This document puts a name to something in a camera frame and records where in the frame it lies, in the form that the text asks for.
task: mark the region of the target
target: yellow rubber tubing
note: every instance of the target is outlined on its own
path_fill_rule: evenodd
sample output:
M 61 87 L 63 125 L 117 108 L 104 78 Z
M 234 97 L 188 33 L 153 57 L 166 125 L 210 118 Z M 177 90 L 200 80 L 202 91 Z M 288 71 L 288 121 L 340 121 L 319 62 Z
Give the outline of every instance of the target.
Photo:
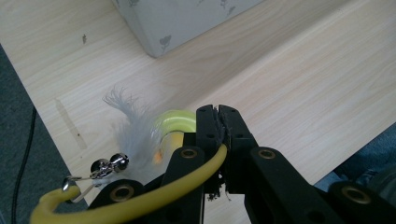
M 221 145 L 216 155 L 200 168 L 180 179 L 155 189 L 149 193 L 137 196 L 123 203 L 78 212 L 73 214 L 55 214 L 53 210 L 59 203 L 76 197 L 78 187 L 72 187 L 67 192 L 56 189 L 41 197 L 38 206 L 32 213 L 32 224 L 70 224 L 70 223 L 122 223 L 151 213 L 196 189 L 212 176 L 223 164 L 227 147 Z

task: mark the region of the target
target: black cable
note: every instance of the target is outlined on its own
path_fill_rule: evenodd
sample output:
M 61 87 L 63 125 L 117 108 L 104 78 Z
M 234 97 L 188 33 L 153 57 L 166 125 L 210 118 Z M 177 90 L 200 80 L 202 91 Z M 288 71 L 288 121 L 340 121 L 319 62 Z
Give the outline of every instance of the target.
M 24 155 L 23 155 L 21 168 L 20 168 L 20 171 L 18 172 L 17 181 L 15 183 L 14 194 L 12 195 L 12 208 L 11 208 L 11 223 L 12 224 L 16 224 L 17 223 L 18 192 L 20 190 L 21 179 L 22 179 L 22 176 L 23 176 L 23 172 L 24 172 L 24 168 L 25 168 L 27 159 L 29 157 L 30 148 L 32 146 L 33 134 L 35 132 L 35 116 L 36 116 L 36 114 L 37 114 L 37 111 L 35 110 L 35 107 L 33 106 L 32 119 L 31 119 L 31 123 L 30 123 L 29 138 L 27 140 L 26 149 L 25 149 L 25 152 L 24 152 Z

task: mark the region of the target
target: wire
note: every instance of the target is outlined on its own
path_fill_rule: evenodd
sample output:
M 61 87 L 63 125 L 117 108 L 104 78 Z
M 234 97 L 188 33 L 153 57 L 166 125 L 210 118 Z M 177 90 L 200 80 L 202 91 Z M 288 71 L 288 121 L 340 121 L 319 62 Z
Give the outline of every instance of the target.
M 41 197 L 40 203 L 31 216 L 31 223 L 124 223 L 142 217 L 174 202 L 202 185 L 220 168 L 226 155 L 227 147 L 221 145 L 216 155 L 207 163 L 168 185 L 132 198 L 124 203 L 115 203 L 85 212 L 75 214 L 52 213 L 59 203 L 75 197 L 79 192 L 79 188 L 76 186 L 66 192 L 56 189 Z
M 24 168 L 25 168 L 27 159 L 29 157 L 29 152 L 30 152 L 30 148 L 32 146 L 32 141 L 33 141 L 33 135 L 35 133 L 35 117 L 36 117 L 36 114 L 37 114 L 37 111 L 35 110 L 35 107 L 33 106 L 32 118 L 31 118 L 31 121 L 30 121 L 29 138 L 27 140 L 26 149 L 25 149 L 25 152 L 24 152 L 24 155 L 23 155 L 21 168 L 20 168 L 20 171 L 18 172 L 17 181 L 16 181 L 15 187 L 14 187 L 14 193 L 12 195 L 12 207 L 11 207 L 11 223 L 12 224 L 16 224 L 17 223 L 18 193 L 20 191 L 20 184 L 21 184 Z

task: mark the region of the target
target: wood grain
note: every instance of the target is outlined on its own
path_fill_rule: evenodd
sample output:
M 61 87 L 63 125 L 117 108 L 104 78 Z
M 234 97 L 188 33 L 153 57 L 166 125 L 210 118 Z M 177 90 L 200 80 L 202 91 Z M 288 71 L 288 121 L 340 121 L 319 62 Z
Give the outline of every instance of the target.
M 266 0 L 160 59 L 111 1 L 2 0 L 0 41 L 73 175 L 118 151 L 114 87 L 158 111 L 233 106 L 311 184 L 396 121 L 391 0 Z M 205 223 L 247 222 L 241 202 Z

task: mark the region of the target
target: light wood surface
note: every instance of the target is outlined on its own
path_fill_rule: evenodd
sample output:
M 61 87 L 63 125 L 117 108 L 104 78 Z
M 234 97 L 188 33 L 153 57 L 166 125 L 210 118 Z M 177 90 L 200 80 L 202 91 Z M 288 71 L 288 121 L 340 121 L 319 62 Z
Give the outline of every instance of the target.
M 311 184 L 396 121 L 395 1 L 265 0 L 160 59 L 110 0 L 0 2 L 1 44 L 73 175 L 118 151 L 114 87 L 159 111 L 233 106 Z M 248 222 L 230 197 L 205 223 Z

